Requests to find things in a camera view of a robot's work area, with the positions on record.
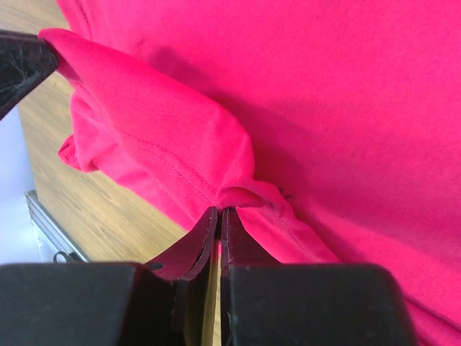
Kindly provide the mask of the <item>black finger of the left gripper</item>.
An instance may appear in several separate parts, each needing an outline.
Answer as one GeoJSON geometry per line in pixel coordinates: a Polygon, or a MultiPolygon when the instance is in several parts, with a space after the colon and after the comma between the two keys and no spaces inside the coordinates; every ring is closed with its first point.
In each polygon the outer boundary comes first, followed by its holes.
{"type": "Polygon", "coordinates": [[[1,117],[38,87],[58,67],[58,55],[38,36],[1,31],[1,117]]]}

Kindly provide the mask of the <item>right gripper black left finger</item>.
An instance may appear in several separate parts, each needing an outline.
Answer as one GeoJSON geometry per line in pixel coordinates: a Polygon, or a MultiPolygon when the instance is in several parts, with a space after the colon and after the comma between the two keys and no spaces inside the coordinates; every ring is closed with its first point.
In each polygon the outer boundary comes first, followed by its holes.
{"type": "Polygon", "coordinates": [[[211,345],[218,210],[151,261],[1,267],[3,345],[211,345]]]}

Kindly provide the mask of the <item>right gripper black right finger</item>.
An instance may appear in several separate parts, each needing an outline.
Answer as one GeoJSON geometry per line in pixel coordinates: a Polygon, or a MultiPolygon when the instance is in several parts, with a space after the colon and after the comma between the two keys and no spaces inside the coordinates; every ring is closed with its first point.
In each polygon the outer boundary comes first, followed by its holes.
{"type": "Polygon", "coordinates": [[[243,227],[220,226],[224,345],[416,345],[394,277],[377,265],[286,265],[243,227]]]}

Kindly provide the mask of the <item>magenta red t-shirt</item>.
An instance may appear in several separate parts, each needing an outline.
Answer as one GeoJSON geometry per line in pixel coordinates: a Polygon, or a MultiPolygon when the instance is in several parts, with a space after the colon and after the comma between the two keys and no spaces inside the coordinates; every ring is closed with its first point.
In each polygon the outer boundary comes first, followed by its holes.
{"type": "Polygon", "coordinates": [[[458,1],[60,1],[61,160],[184,229],[234,207],[282,262],[392,272],[460,343],[458,1]]]}

